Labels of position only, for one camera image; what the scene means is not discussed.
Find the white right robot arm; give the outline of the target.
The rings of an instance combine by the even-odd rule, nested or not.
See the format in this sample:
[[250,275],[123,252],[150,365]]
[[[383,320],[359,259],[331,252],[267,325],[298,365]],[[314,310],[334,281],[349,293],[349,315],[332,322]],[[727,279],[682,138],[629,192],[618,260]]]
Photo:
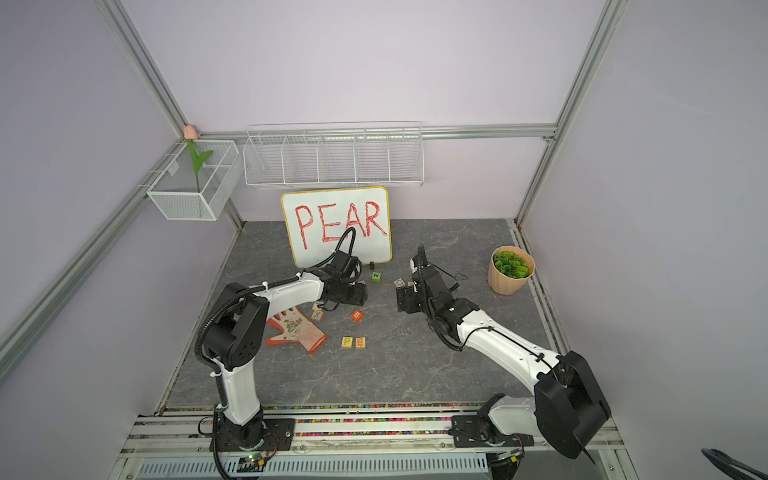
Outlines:
[[411,266],[412,281],[396,289],[400,312],[426,315],[440,341],[454,351],[474,349],[512,374],[532,394],[536,426],[561,455],[575,459],[611,418],[608,401],[587,360],[540,347],[493,320],[477,304],[456,298],[444,271]]

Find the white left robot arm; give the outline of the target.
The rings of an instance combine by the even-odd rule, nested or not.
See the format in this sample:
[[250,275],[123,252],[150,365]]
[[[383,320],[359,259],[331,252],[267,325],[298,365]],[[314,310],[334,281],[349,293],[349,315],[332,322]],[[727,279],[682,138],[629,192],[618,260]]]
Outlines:
[[362,281],[348,281],[322,269],[302,271],[272,283],[227,285],[198,330],[195,356],[212,370],[225,418],[245,426],[262,412],[257,396],[254,359],[264,343],[298,343],[315,352],[327,335],[299,311],[303,304],[328,302],[362,306]]

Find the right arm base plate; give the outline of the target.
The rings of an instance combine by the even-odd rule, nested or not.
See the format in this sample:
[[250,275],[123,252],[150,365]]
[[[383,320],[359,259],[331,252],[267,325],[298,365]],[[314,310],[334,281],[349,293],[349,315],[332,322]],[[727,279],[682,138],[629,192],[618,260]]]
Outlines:
[[448,430],[457,448],[532,447],[534,438],[528,434],[503,434],[488,419],[476,414],[454,415]]

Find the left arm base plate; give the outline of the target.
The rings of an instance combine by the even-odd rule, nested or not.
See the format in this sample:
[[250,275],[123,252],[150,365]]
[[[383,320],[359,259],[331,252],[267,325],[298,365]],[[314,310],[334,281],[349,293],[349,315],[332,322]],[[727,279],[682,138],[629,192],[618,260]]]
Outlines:
[[246,425],[232,423],[226,417],[218,421],[209,450],[224,452],[287,451],[291,448],[296,419],[290,417],[255,418]]

